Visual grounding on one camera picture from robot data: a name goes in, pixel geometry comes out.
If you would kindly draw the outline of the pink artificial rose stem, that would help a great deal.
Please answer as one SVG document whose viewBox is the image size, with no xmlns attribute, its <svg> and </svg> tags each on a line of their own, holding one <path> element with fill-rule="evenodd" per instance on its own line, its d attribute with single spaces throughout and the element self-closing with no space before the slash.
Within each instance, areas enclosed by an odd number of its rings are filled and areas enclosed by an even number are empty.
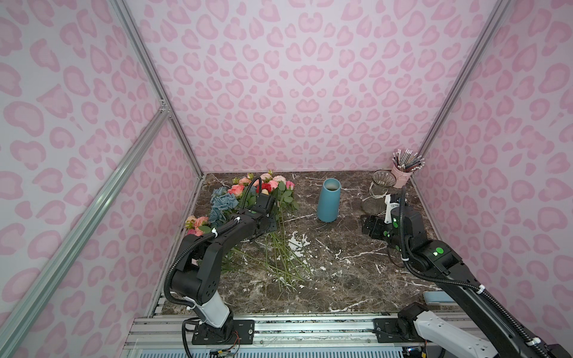
<svg viewBox="0 0 573 358">
<path fill-rule="evenodd" d="M 233 195 L 236 198 L 240 198 L 243 195 L 243 192 L 245 190 L 245 186 L 242 185 L 241 183 L 239 184 L 235 184 L 231 187 L 231 189 L 228 190 L 228 193 L 230 195 Z"/>
</svg>

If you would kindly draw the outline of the pale pink rose spray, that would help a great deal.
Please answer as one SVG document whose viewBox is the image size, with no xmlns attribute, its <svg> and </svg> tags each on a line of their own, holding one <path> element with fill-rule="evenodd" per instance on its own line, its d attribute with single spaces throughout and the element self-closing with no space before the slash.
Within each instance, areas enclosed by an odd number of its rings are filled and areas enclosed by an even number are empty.
<svg viewBox="0 0 573 358">
<path fill-rule="evenodd" d="M 286 185 L 287 179 L 282 175 L 275 175 L 273 176 L 271 173 L 263 173 L 261 175 L 261 179 L 263 183 L 270 183 L 273 190 L 278 188 L 280 183 Z"/>
</svg>

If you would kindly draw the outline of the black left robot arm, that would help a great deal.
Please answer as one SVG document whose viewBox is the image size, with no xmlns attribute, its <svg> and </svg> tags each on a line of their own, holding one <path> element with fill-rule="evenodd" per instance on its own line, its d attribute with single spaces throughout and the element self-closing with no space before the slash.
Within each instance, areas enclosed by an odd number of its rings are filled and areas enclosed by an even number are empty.
<svg viewBox="0 0 573 358">
<path fill-rule="evenodd" d="M 169 303 L 189 307 L 203 325 L 219 331 L 229 331 L 233 324 L 231 309 L 218 293 L 224 256 L 243 240 L 254 240 L 276 229 L 276 198 L 263 193 L 264 180 L 254 179 L 244 193 L 255 184 L 254 204 L 248 207 L 242 200 L 238 213 L 225 224 L 200 237 L 184 238 L 164 279 L 164 296 Z"/>
</svg>

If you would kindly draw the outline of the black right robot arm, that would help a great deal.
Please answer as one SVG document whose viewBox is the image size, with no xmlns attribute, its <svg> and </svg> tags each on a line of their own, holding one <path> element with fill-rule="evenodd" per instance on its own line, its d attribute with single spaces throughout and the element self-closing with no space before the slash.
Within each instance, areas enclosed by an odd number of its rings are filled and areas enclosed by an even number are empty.
<svg viewBox="0 0 573 358">
<path fill-rule="evenodd" d="M 383 216 L 361 216 L 362 232 L 396 250 L 413 276 L 436 284 L 485 335 L 480 339 L 445 322 L 419 303 L 398 313 L 396 335 L 404 341 L 432 342 L 456 357 L 569 357 L 549 345 L 494 298 L 448 244 L 428 238 L 421 214 L 407 204 L 406 193 L 389 195 Z"/>
</svg>

